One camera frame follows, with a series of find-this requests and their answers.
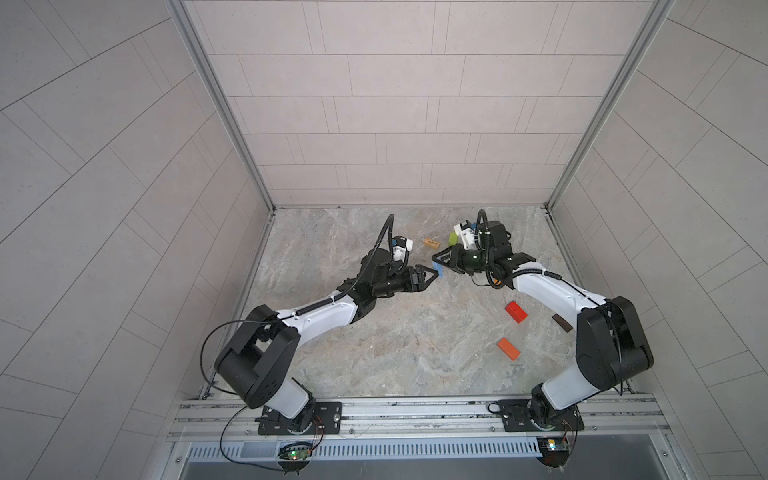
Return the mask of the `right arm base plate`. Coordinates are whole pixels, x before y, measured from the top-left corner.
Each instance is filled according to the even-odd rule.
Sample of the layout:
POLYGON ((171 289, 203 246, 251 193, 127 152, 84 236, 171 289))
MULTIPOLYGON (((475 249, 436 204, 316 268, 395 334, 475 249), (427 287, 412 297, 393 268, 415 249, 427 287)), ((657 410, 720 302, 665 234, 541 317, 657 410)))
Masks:
POLYGON ((487 405, 487 411, 502 420, 507 433, 582 431, 585 428, 577 405, 548 413, 541 421, 534 419, 529 399, 494 401, 487 405))

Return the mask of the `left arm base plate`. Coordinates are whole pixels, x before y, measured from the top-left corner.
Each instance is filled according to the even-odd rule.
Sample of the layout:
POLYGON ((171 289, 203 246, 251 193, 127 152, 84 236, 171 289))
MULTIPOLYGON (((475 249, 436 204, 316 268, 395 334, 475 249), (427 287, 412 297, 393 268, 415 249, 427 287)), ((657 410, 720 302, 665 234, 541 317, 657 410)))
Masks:
POLYGON ((265 406, 260 417, 258 434, 262 436, 338 434, 341 414, 341 402, 318 402, 315 399, 311 399, 294 418, 288 418, 277 410, 265 406))

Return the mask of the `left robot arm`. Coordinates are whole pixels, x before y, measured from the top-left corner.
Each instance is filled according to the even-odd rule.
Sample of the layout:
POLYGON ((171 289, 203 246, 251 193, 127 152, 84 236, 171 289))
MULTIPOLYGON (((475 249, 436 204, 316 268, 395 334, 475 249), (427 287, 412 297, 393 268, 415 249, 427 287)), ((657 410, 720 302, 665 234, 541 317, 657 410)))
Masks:
POLYGON ((299 347, 361 320, 379 299, 425 291, 438 277, 438 271, 395 260, 384 249, 371 251, 358 275, 327 297, 296 309, 253 309, 218 354, 214 369, 247 407, 266 406, 302 429, 314 414, 315 398, 288 377, 299 347))

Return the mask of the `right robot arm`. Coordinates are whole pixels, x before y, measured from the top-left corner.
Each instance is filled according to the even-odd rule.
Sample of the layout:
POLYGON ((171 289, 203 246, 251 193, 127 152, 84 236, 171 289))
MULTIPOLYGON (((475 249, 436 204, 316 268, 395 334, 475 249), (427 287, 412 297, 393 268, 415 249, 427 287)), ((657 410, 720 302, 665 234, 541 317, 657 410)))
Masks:
POLYGON ((622 387, 650 369, 654 357, 633 303, 582 290, 539 263, 512 250, 506 227, 479 216, 454 227, 457 242, 432 261, 454 272, 480 274, 494 289, 508 287, 539 301, 576 334, 575 360, 535 386, 528 410, 541 430, 559 427, 562 417, 585 399, 622 387))

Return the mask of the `light blue wood block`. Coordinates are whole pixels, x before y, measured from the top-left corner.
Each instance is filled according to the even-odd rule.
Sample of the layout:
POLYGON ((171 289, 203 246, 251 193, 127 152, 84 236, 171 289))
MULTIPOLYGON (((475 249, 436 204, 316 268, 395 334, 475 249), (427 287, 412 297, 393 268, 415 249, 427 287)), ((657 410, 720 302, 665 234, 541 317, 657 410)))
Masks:
POLYGON ((438 264, 437 262, 432 262, 432 268, 438 272, 438 276, 442 278, 444 276, 443 266, 438 264))

